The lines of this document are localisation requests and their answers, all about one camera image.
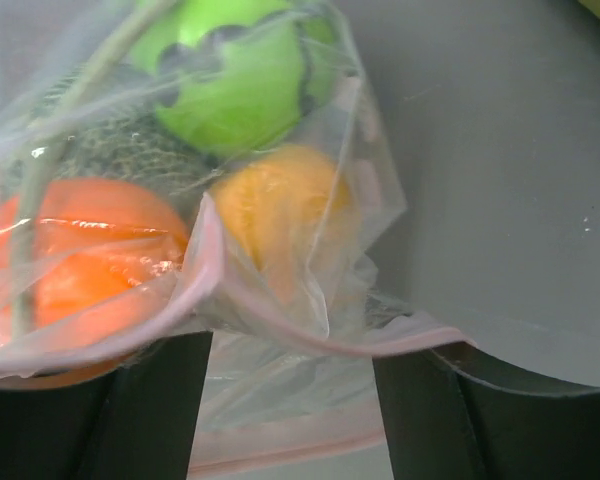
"yellow foam ball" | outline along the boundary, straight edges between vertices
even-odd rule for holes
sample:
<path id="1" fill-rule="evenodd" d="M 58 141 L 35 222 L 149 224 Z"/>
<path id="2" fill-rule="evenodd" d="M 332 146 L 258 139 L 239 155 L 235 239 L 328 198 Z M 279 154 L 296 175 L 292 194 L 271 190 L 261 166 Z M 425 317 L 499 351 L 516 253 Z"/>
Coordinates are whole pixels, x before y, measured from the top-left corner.
<path id="1" fill-rule="evenodd" d="M 320 243 L 334 254 L 353 234 L 349 185 L 331 158 L 307 146 L 282 146 L 218 182 L 211 195 L 225 228 L 284 300 L 321 225 Z"/>

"green plastic ball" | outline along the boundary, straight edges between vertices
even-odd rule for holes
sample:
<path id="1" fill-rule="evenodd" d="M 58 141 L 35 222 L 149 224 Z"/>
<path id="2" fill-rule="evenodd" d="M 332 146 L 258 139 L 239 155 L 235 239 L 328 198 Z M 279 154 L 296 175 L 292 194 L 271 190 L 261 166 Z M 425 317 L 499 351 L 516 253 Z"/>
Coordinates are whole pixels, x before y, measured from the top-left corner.
<path id="1" fill-rule="evenodd" d="M 184 0 L 131 59 L 174 85 L 155 113 L 182 140 L 222 156 L 263 149 L 329 99 L 332 12 L 321 0 Z"/>

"gray table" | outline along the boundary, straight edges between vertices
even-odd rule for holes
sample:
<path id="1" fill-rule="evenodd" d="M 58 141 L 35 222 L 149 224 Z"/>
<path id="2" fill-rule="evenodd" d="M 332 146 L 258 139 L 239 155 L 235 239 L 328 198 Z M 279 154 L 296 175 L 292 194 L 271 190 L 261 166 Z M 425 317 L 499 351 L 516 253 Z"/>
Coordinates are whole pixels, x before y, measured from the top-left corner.
<path id="1" fill-rule="evenodd" d="M 410 213 L 383 284 L 500 359 L 600 385 L 600 28 L 564 0 L 341 0 Z"/>

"stick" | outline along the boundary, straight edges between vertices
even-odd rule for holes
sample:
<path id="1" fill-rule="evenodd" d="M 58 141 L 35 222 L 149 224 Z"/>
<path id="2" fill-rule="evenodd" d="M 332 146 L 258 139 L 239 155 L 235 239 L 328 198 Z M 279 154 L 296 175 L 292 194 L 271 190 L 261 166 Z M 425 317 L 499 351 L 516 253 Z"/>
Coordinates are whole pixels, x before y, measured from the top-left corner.
<path id="1" fill-rule="evenodd" d="M 154 0 L 150 5 L 137 10 L 96 50 L 87 61 L 79 78 L 62 97 L 53 116 L 70 112 L 88 100 L 89 95 L 103 78 L 118 64 L 140 36 L 164 13 L 181 0 Z M 30 158 L 22 184 L 16 221 L 12 232 L 11 270 L 14 276 L 12 291 L 12 338 L 26 334 L 33 329 L 34 303 L 30 291 L 30 275 L 18 274 L 20 266 L 35 258 L 35 218 L 46 195 L 56 165 L 68 148 L 67 133 L 39 138 L 35 145 L 45 145 L 44 152 L 37 158 Z"/>

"toy ball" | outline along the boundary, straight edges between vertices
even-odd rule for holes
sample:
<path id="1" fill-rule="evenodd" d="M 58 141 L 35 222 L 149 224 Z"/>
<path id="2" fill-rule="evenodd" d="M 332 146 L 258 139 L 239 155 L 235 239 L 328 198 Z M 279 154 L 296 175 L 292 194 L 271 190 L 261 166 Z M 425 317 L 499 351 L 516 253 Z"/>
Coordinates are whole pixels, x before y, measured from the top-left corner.
<path id="1" fill-rule="evenodd" d="M 337 164 L 307 146 L 281 146 L 219 181 L 211 195 L 227 231 L 285 302 L 316 253 L 316 235 L 322 268 L 358 227 L 353 193 Z"/>
<path id="2" fill-rule="evenodd" d="M 184 0 L 131 60 L 156 79 L 155 114 L 168 130 L 231 156 L 274 144 L 328 100 L 332 17 L 321 0 Z"/>
<path id="3" fill-rule="evenodd" d="M 0 306 L 6 305 L 0 318 L 6 325 L 9 244 L 18 202 L 15 196 L 0 206 Z M 149 190 L 102 178 L 52 182 L 35 229 L 36 268 L 44 269 L 33 286 L 35 326 L 100 305 L 82 322 L 80 336 L 86 340 L 143 318 L 149 307 L 142 295 L 106 302 L 180 269 L 187 242 L 178 215 Z"/>

